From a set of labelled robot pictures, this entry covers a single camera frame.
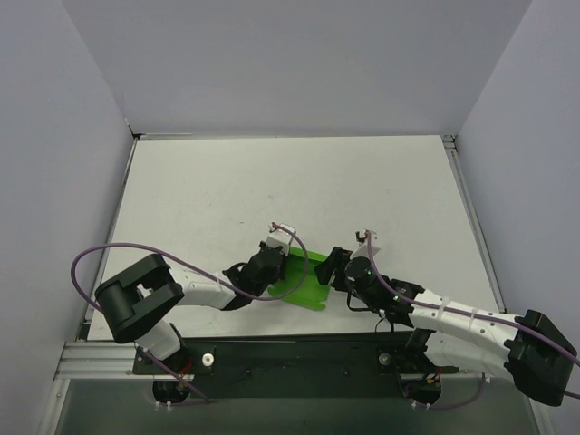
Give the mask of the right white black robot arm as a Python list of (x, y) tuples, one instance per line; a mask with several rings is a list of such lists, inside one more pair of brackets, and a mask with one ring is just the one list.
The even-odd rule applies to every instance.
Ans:
[(545, 315), (502, 314), (457, 303), (420, 285), (390, 279), (362, 250), (335, 247), (314, 274), (389, 324), (412, 329), (429, 363), (507, 379), (528, 398), (558, 407), (578, 361), (575, 347)]

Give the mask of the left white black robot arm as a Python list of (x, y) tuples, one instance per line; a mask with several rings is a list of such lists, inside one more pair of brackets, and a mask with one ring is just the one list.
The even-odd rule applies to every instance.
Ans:
[(162, 371), (177, 372), (186, 351), (164, 316), (177, 305), (235, 311), (251, 304), (285, 277), (289, 247), (270, 237), (248, 261), (204, 278), (150, 254), (101, 284), (96, 302), (115, 343), (135, 343), (153, 355)]

